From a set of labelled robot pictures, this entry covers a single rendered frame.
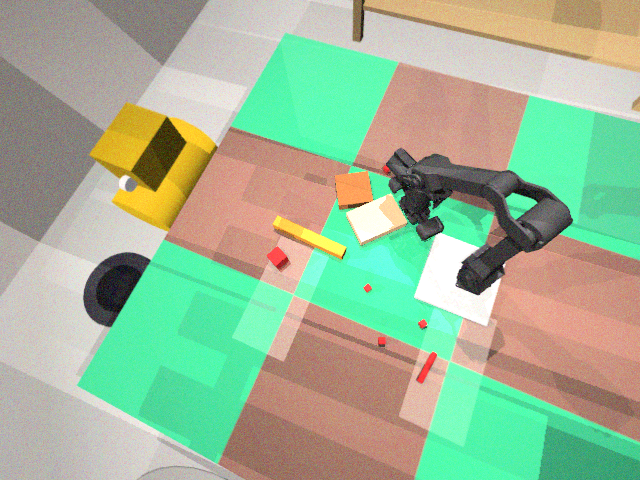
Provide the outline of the red bar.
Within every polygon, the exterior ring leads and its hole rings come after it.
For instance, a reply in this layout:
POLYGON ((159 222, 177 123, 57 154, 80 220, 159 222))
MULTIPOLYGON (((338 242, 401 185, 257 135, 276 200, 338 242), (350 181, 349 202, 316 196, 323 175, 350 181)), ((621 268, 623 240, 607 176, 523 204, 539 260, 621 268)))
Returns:
POLYGON ((425 379, 430 367, 432 366, 436 356, 437 356, 437 354, 432 351, 430 356, 429 356, 429 358, 428 358, 428 360, 427 360, 427 362, 426 362, 426 364, 425 364, 425 366, 423 367, 423 369, 422 369, 417 381, 419 381, 420 383, 423 383, 423 381, 424 381, 424 379, 425 379))

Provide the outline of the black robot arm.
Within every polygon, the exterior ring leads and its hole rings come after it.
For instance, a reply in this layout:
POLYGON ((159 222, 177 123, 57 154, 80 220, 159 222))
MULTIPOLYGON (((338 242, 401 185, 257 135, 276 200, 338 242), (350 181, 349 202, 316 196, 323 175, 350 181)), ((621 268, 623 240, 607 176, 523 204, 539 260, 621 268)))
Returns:
POLYGON ((386 167, 402 183, 411 185, 412 200, 425 203, 431 199, 432 209, 452 195, 452 190, 485 198, 493 206, 498 225, 507 236, 493 247, 487 243, 479 247, 461 262, 456 276, 455 286, 475 295, 505 274, 505 261, 521 251, 540 250, 573 222, 569 208, 549 189, 526 182, 511 170, 456 165, 439 154, 416 162, 402 148, 394 152, 386 167), (513 193, 537 202, 517 220, 506 199, 513 193))

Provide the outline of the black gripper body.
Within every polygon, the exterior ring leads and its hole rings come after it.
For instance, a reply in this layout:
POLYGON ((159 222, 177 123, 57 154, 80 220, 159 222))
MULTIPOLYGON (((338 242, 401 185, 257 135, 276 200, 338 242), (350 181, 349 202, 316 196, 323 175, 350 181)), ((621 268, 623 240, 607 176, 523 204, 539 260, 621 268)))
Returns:
POLYGON ((416 231, 422 240, 427 240, 444 230, 444 225, 438 216, 434 216, 428 219, 427 215, 431 212, 428 207, 432 204, 430 201, 425 203, 418 203, 411 199, 409 195, 410 184, 402 183, 396 176, 389 180, 389 188, 395 194, 399 190, 404 191, 404 196, 401 197, 401 201, 407 208, 409 213, 414 216, 420 223, 416 226, 416 231), (422 220, 421 220, 422 219, 422 220))

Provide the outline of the orange rectangular block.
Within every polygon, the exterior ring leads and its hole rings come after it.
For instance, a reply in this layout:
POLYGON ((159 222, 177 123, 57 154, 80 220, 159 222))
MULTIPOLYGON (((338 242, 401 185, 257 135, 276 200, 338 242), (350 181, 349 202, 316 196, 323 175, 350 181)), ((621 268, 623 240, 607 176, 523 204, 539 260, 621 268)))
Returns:
POLYGON ((339 210, 373 201, 368 171, 335 175, 339 210))

